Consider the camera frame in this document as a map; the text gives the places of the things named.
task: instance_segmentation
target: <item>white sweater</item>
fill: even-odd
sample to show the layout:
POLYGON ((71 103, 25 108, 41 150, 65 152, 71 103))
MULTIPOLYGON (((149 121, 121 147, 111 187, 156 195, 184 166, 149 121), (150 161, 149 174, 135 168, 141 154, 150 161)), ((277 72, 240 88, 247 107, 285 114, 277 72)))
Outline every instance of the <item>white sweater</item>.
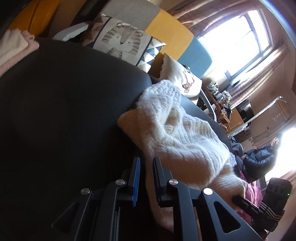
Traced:
POLYGON ((162 167, 189 187, 211 187, 231 207, 234 195, 244 197, 245 182, 229 165, 230 152, 208 122, 187 115, 180 107, 181 93, 170 81, 148 87, 137 108, 124 113, 118 126, 144 152, 146 188, 156 221, 173 231, 172 208, 157 205, 152 160, 160 157, 162 167))

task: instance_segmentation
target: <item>deer pillow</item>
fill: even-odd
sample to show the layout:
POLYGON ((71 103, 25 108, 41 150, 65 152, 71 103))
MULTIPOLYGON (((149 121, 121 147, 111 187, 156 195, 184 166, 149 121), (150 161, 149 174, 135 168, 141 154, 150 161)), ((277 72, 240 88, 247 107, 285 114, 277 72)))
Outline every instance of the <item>deer pillow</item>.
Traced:
POLYGON ((147 73, 165 43, 130 24, 99 14, 82 45, 129 62, 147 73))
POLYGON ((201 79, 166 53, 163 56, 159 79, 171 81, 175 86, 179 87, 181 94, 187 98, 197 96, 202 87, 201 79))

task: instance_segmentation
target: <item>metal rail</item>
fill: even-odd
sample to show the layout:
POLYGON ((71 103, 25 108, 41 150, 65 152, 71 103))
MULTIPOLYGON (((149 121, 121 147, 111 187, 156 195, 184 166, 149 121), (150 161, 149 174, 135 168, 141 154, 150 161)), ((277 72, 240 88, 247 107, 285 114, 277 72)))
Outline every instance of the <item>metal rail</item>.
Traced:
POLYGON ((251 119, 249 119, 246 123, 242 124, 240 127, 236 128, 234 131, 230 132, 227 135, 228 138, 231 139, 233 136, 235 136, 238 133, 240 133, 251 121, 253 121, 254 119, 256 119, 258 116, 260 116, 267 109, 269 109, 270 107, 272 107, 278 100, 280 100, 280 101, 282 101, 284 103, 287 103, 287 101, 285 100, 285 98, 283 96, 276 97, 268 106, 266 106, 263 110, 261 110, 259 113, 257 113, 254 117, 252 117, 251 119))

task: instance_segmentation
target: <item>black jacket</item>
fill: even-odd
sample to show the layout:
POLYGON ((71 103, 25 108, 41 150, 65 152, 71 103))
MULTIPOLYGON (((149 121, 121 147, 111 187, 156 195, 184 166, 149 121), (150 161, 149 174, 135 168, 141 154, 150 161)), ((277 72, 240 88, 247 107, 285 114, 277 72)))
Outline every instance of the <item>black jacket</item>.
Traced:
POLYGON ((276 164, 277 150, 268 143, 262 148, 246 152, 245 155, 243 163, 246 171, 251 177, 259 179, 273 169, 276 164))

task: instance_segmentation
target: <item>person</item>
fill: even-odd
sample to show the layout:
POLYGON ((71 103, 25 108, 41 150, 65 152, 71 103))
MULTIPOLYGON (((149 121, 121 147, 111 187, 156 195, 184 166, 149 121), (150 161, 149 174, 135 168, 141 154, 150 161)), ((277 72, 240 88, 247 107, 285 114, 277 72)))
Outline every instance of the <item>person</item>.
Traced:
POLYGON ((275 137, 271 143, 259 149, 252 149, 241 157, 244 165, 244 175, 248 182, 263 177, 276 164, 277 152, 280 147, 281 135, 275 137))

